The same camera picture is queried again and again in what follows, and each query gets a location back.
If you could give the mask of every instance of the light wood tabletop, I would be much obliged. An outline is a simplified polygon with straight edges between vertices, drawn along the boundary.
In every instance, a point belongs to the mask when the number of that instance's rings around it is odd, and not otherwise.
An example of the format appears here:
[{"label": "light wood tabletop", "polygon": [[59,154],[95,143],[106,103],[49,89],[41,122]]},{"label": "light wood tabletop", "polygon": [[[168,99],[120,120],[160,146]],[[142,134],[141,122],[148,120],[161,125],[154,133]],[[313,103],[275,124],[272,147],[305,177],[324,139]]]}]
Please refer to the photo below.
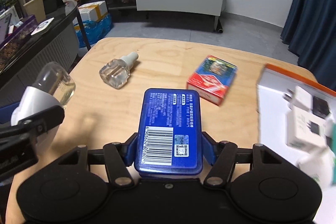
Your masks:
[{"label": "light wood tabletop", "polygon": [[[133,51],[139,54],[139,62],[131,71],[128,83],[120,90],[105,84],[98,73],[100,68]],[[202,130],[216,141],[229,140],[239,147],[251,148],[258,142],[256,83],[265,63],[315,81],[306,69],[225,47],[153,38],[102,39],[71,72],[76,91],[50,149],[36,165],[14,177],[6,223],[24,221],[16,202],[16,191],[21,182],[77,145],[99,149],[106,143],[126,141],[138,130],[144,92],[149,88],[184,89],[188,77],[207,55],[236,65],[238,71],[221,106],[201,99]],[[238,165],[234,177],[248,169],[247,165]],[[106,180],[103,166],[91,170]]]}]

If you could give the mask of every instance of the curtain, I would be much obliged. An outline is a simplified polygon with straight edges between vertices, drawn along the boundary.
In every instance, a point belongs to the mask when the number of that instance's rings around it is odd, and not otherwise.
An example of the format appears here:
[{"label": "curtain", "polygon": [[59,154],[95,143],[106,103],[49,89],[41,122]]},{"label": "curtain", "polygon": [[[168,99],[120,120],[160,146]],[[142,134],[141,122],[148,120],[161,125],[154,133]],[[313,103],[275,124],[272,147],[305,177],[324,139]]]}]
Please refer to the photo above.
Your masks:
[{"label": "curtain", "polygon": [[336,0],[293,0],[281,39],[299,66],[336,90]]}]

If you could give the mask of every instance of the red box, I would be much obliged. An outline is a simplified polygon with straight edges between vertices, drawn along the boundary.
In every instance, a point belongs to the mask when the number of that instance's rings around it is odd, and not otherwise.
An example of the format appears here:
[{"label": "red box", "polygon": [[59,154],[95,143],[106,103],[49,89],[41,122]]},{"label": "red box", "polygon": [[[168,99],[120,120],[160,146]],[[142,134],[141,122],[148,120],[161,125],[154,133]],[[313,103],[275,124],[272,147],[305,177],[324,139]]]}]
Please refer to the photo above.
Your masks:
[{"label": "red box", "polygon": [[209,55],[187,81],[188,90],[196,90],[200,97],[220,105],[236,75],[237,67]]}]

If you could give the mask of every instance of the gray tile floor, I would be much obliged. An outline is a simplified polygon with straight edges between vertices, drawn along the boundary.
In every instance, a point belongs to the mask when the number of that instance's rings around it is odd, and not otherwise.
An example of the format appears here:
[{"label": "gray tile floor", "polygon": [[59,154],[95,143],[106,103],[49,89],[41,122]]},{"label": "gray tile floor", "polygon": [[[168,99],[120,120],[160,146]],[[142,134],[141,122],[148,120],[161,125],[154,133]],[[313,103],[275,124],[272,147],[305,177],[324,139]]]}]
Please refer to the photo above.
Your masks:
[{"label": "gray tile floor", "polygon": [[213,17],[207,15],[133,10],[113,14],[114,28],[106,37],[148,37],[198,43],[253,52],[297,65],[280,32],[233,19],[221,18],[223,34],[213,32]]}]

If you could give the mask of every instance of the blue plastic bag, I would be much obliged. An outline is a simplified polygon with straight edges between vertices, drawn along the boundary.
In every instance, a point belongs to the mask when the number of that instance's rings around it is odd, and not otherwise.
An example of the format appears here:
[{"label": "blue plastic bag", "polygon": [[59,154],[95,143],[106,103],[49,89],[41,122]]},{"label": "blue plastic bag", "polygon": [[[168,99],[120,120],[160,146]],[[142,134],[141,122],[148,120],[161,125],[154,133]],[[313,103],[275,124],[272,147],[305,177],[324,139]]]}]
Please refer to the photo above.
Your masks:
[{"label": "blue plastic bag", "polygon": [[[108,32],[113,28],[112,18],[110,14],[105,16],[99,22],[86,20],[83,21],[83,24],[90,45],[95,44],[99,40],[103,39],[108,34]],[[78,30],[76,31],[76,34],[79,40],[79,47],[80,48],[85,47],[82,32]]]}]

